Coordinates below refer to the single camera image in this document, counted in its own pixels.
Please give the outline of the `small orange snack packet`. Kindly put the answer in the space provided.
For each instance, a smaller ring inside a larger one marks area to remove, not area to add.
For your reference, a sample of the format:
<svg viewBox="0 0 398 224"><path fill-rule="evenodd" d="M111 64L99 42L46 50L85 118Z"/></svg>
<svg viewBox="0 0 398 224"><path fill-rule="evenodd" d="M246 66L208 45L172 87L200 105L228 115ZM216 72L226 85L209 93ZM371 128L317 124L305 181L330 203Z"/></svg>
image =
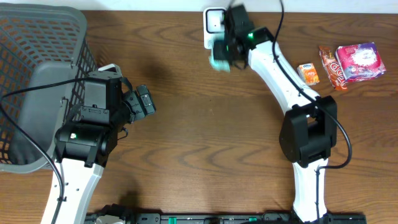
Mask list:
<svg viewBox="0 0 398 224"><path fill-rule="evenodd" d="M297 71L301 79L308 85L316 85L320 82L318 73L313 63L299 65Z"/></svg>

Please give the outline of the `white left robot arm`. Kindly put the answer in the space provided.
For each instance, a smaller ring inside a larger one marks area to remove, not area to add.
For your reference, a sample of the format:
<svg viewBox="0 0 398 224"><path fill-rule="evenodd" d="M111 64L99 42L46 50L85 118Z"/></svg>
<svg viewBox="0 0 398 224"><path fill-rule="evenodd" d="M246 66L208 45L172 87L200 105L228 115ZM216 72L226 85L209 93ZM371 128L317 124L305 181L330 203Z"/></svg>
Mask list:
<svg viewBox="0 0 398 224"><path fill-rule="evenodd" d="M83 223L118 134L156 111L147 86L132 87L118 72L90 72L83 83L83 103L55 133L57 169L42 223Z"/></svg>

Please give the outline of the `teal snack packet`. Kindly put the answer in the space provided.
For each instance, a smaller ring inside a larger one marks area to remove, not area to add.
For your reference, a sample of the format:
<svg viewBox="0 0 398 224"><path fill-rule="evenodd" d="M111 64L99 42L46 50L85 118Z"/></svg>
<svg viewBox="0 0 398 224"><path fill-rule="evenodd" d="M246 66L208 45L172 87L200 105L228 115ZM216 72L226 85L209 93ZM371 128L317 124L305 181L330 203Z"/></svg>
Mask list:
<svg viewBox="0 0 398 224"><path fill-rule="evenodd" d="M216 60L214 55L209 56L209 63L213 70L218 72L230 72L230 66L227 60Z"/></svg>

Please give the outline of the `purple snack pack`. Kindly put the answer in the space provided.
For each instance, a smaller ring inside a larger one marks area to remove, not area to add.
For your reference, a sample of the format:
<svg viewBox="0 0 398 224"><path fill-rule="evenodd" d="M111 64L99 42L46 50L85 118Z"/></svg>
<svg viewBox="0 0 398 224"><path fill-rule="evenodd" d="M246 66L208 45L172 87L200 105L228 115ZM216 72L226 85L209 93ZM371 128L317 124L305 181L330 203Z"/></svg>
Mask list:
<svg viewBox="0 0 398 224"><path fill-rule="evenodd" d="M387 71L374 42L339 46L335 54L348 83L372 80Z"/></svg>

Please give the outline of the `orange Top chocolate bar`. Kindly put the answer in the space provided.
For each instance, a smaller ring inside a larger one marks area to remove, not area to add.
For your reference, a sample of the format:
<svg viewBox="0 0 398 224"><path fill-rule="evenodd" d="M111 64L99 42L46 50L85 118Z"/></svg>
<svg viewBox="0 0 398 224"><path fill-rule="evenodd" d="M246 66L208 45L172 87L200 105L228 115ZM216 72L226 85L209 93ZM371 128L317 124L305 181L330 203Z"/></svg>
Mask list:
<svg viewBox="0 0 398 224"><path fill-rule="evenodd" d="M332 87L338 91L347 90L348 88L343 76L343 71L333 55L331 48L327 46L319 46L318 48L323 68L326 71Z"/></svg>

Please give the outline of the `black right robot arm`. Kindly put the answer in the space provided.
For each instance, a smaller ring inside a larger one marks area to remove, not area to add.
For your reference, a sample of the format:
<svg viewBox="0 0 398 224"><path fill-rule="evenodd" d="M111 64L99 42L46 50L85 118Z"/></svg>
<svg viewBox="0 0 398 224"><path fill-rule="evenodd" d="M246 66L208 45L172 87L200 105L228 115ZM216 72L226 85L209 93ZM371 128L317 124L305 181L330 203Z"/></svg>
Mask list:
<svg viewBox="0 0 398 224"><path fill-rule="evenodd" d="M336 102L311 89L283 56L277 34L255 27L243 5L204 12L212 34L211 60L222 70L251 68L265 82L283 114L279 144L294 169L293 213L300 223L318 223L327 215L324 176L336 144Z"/></svg>

